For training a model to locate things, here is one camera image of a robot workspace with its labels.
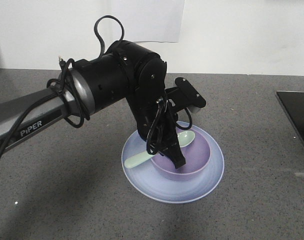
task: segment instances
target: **robotic arm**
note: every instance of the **robotic arm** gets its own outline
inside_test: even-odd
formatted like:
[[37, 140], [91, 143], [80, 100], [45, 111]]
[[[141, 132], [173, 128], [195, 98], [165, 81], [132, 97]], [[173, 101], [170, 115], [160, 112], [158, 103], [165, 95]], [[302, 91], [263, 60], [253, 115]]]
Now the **robotic arm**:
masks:
[[[78, 128], [84, 118], [89, 120], [90, 115], [126, 98], [148, 153], [167, 156], [176, 168], [186, 163], [176, 127], [192, 126], [188, 108], [191, 112], [203, 108], [204, 98], [182, 77], [175, 79], [175, 87], [165, 89], [166, 62], [133, 42], [120, 39], [102, 53], [91, 61], [60, 59], [62, 73], [49, 80], [48, 88], [0, 104], [0, 157], [61, 119]], [[186, 128], [177, 124], [177, 112], [183, 109], [190, 119]], [[80, 123], [72, 123], [71, 115], [79, 116]]]

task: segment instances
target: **speckled countertop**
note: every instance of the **speckled countertop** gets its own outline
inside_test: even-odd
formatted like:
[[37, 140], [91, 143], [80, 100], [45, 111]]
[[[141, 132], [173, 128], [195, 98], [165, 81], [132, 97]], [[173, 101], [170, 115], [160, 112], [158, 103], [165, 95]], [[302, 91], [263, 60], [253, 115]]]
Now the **speckled countertop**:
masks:
[[[0, 69], [0, 103], [58, 74]], [[207, 100], [193, 123], [223, 151], [212, 193], [166, 204], [128, 182], [121, 152], [136, 123], [123, 99], [80, 129], [59, 121], [3, 155], [0, 239], [304, 240], [304, 145], [276, 97], [304, 91], [304, 77], [171, 73], [166, 84], [180, 76]]]

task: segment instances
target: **white paper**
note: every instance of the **white paper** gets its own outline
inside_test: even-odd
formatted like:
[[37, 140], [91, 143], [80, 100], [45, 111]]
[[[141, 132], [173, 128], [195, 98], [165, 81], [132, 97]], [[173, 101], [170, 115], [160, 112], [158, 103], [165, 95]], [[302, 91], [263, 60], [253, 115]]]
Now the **white paper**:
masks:
[[[111, 15], [124, 26], [124, 39], [132, 42], [178, 42], [184, 0], [111, 0]], [[120, 30], [112, 29], [113, 38]]]

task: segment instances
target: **plastic bowl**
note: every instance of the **plastic bowl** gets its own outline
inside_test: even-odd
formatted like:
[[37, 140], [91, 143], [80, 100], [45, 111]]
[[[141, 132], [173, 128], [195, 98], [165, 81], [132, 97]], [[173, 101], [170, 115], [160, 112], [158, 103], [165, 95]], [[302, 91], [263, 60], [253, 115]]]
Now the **plastic bowl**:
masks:
[[163, 177], [173, 181], [187, 181], [198, 176], [206, 167], [210, 158], [209, 144], [200, 133], [194, 132], [194, 141], [181, 148], [185, 157], [185, 165], [176, 169], [173, 162], [161, 154], [151, 158], [153, 166]]

